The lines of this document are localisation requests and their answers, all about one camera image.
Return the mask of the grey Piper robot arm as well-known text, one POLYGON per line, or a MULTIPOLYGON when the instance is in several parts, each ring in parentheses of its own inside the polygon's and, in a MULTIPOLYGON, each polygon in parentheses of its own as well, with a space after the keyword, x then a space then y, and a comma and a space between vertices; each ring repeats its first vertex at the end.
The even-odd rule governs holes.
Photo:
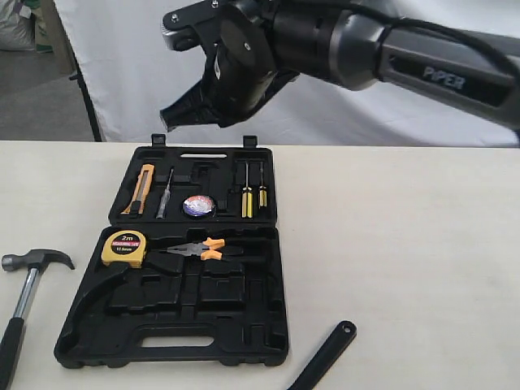
POLYGON ((160 112, 168 130, 244 122, 299 75, 377 81, 519 129, 519 41, 401 16, 378 1, 201 1, 165 14, 169 49, 201 47, 201 79, 160 112))

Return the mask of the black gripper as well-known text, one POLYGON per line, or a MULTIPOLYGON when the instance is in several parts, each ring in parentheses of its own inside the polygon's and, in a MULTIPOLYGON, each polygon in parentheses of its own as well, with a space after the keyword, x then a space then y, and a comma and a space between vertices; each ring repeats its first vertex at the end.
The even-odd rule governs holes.
POLYGON ((230 1, 219 12, 219 41, 211 68, 159 111, 166 130, 247 121, 299 74, 278 67, 258 1, 230 1))

